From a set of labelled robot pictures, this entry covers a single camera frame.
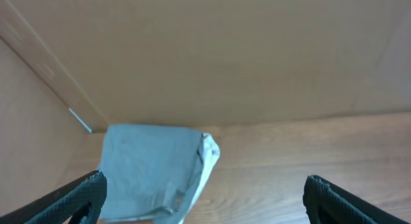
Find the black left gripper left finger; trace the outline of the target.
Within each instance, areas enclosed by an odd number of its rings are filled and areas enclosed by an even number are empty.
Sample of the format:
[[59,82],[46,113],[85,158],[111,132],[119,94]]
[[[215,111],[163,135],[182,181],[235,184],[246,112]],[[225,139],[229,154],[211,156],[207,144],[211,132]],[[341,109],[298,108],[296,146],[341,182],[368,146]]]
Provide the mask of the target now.
[[1,216],[1,223],[96,223],[106,197],[107,179],[94,170]]

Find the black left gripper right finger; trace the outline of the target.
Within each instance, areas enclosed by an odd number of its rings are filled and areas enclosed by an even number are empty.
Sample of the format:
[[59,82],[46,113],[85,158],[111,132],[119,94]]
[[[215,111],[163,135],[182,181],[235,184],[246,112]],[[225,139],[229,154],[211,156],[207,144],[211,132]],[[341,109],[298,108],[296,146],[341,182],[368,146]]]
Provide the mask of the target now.
[[302,200],[311,224],[407,224],[318,175],[307,177]]

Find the grey shorts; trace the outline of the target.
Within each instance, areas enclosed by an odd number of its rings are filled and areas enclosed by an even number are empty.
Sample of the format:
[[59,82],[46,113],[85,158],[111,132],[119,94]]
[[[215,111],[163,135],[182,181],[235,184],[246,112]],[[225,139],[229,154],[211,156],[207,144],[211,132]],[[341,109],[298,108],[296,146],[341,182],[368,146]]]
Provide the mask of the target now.
[[180,223],[203,171],[202,132],[171,126],[112,125],[99,170],[107,179],[100,218]]

